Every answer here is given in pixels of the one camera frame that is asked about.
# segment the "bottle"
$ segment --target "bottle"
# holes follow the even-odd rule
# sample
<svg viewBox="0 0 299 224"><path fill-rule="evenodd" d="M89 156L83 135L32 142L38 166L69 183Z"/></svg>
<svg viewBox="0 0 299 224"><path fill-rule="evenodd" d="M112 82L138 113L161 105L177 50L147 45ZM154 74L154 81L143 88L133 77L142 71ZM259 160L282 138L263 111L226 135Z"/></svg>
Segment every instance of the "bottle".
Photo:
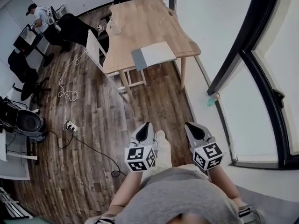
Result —
<svg viewBox="0 0 299 224"><path fill-rule="evenodd" d="M210 96L210 98L207 100L206 105L208 107L211 107L218 99L220 99L220 94L218 92L216 92Z"/></svg>
<svg viewBox="0 0 299 224"><path fill-rule="evenodd" d="M114 35L118 35L119 33L121 33L121 29L119 28L119 26L116 24L116 22L113 20L112 17L111 17L109 23L110 23L110 27L111 27L111 30Z"/></svg>

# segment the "white cable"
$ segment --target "white cable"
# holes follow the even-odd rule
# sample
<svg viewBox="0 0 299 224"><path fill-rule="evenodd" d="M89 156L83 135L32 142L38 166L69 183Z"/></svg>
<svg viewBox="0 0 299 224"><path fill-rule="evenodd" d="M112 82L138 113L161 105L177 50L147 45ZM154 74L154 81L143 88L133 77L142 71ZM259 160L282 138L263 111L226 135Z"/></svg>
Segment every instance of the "white cable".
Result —
<svg viewBox="0 0 299 224"><path fill-rule="evenodd" d="M64 73L62 74L62 76L60 77L60 80L59 80L59 86L62 88L62 91L60 91L60 92L58 93L58 97L62 97L62 96L64 96L64 98L65 98L65 107L64 107L64 118L65 118L65 123L64 123L63 126L62 126L63 130L67 130L67 129L68 129L67 124L68 124L68 122L69 122L68 119L66 118L66 107L67 107L67 98L66 98L66 97L68 97L69 101L74 102L74 101L76 101L77 98L78 98L78 93L77 93L76 91L64 91L64 88L63 88L63 86L61 85L61 80L62 80L62 77L64 77L64 75L65 75L67 69L69 68L69 66L70 66L73 62L75 62L75 66L77 66L77 65L80 64L80 60L79 60L79 59L80 59L81 56L79 56L77 59L73 60L73 61L72 61L72 62L65 68ZM71 97L68 95L68 93L73 93L73 92L76 94L76 98L72 100Z"/></svg>
<svg viewBox="0 0 299 224"><path fill-rule="evenodd" d="M98 23L96 23L96 22L94 22L94 21L92 20L92 18L90 17L88 11L87 11L87 15L89 16L89 19L90 19L94 24L99 25Z"/></svg>

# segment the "extension cord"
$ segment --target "extension cord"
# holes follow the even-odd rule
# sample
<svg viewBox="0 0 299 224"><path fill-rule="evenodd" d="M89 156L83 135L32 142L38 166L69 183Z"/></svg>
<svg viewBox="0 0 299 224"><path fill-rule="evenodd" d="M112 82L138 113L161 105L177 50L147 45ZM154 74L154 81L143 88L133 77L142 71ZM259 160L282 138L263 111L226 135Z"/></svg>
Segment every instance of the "extension cord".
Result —
<svg viewBox="0 0 299 224"><path fill-rule="evenodd" d="M76 132L78 130L78 127L73 122L71 122L71 121L68 121L68 125L67 126L70 127L70 128L72 128L72 130L74 132Z"/></svg>

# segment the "black shoe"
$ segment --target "black shoe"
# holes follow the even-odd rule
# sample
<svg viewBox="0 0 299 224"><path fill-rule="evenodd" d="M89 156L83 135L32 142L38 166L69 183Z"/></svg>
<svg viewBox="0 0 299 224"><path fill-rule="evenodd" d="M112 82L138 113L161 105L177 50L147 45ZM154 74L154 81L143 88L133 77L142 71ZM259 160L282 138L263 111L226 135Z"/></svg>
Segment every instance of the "black shoe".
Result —
<svg viewBox="0 0 299 224"><path fill-rule="evenodd" d="M66 51L66 52L69 52L71 49L72 49L72 45L71 45L71 43L70 43L69 47L67 47L67 48L65 49L65 51Z"/></svg>
<svg viewBox="0 0 299 224"><path fill-rule="evenodd" d="M59 51L59 53L61 54L61 53L65 52L65 51L66 51L65 48L61 48L60 51Z"/></svg>
<svg viewBox="0 0 299 224"><path fill-rule="evenodd" d="M48 66L51 63L51 61L53 60L53 58L54 58L54 54L53 53L51 53L50 55L48 55L48 57L45 58L45 60L43 62L43 67Z"/></svg>

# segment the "black office chair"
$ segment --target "black office chair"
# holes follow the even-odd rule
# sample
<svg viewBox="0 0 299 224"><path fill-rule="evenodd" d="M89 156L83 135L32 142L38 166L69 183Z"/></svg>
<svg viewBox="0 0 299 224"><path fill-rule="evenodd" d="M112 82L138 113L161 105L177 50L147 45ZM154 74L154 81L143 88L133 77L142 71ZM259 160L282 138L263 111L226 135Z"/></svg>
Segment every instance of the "black office chair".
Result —
<svg viewBox="0 0 299 224"><path fill-rule="evenodd" d="M63 15L57 22L57 25L61 28L59 35L62 39L81 44L85 47L87 43L88 30L90 29L103 49L108 52L109 37L106 31L101 32L99 36L98 31L95 28L87 25L78 17L70 13Z"/></svg>
<svg viewBox="0 0 299 224"><path fill-rule="evenodd" d="M23 89L16 88L13 85L13 88L16 91L21 92L21 100L24 101L29 98L31 94L33 94L33 98L31 100L32 103L37 103L39 107L42 106L40 103L40 93L43 91L51 91L51 89L43 89L43 83L49 79L46 77L42 82L38 82L38 74L37 71L31 67L29 67L25 56L20 52L16 53L14 50L9 58L8 64L10 70L19 78L19 80L24 83Z"/></svg>

